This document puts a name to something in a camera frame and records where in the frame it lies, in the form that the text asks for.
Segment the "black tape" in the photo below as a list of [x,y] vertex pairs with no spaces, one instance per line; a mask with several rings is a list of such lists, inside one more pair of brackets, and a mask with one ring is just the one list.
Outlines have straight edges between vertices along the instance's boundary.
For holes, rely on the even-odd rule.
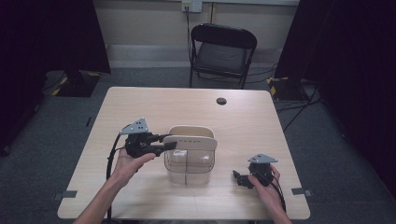
[[53,195],[52,200],[60,201],[62,198],[76,198],[77,191],[76,190],[65,190],[62,193],[55,193]]
[[311,189],[303,189],[303,188],[291,189],[291,192],[293,193],[293,195],[303,194],[305,195],[305,197],[310,197],[314,195]]

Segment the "wall outlet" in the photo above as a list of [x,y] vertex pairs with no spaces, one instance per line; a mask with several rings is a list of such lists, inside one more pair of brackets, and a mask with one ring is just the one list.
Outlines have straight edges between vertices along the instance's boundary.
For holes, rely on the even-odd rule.
[[186,11],[186,8],[189,9],[189,12],[202,12],[202,2],[200,2],[200,1],[182,1],[181,2],[181,11]]
[[181,1],[181,11],[186,11],[186,7],[192,12],[191,1]]

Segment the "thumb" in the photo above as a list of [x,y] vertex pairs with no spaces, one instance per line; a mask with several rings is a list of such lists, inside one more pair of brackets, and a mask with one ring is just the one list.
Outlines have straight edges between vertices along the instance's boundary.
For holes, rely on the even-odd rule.
[[257,179],[257,177],[256,176],[254,176],[254,175],[248,175],[247,176],[247,179],[250,181],[250,183],[252,183],[253,185],[254,185],[254,187],[259,187],[259,186],[261,186],[262,184],[260,183],[260,181]]
[[129,163],[128,166],[130,169],[138,170],[140,169],[146,162],[151,161],[155,158],[154,153],[145,154],[139,158],[134,159],[133,162]]

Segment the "clear plastic box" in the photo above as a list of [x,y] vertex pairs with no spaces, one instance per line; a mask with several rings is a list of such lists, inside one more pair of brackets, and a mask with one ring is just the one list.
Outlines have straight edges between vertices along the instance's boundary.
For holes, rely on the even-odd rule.
[[215,165],[218,142],[212,130],[200,126],[175,126],[166,142],[177,142],[177,148],[164,152],[164,165],[172,183],[204,185]]

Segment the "black folding chair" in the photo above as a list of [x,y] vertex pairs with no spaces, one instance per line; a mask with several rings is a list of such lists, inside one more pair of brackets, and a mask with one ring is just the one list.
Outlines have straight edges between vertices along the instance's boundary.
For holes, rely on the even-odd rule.
[[204,23],[192,28],[191,45],[190,87],[192,74],[196,72],[198,77],[200,73],[207,73],[238,78],[241,89],[245,88],[257,46],[254,34],[244,29]]

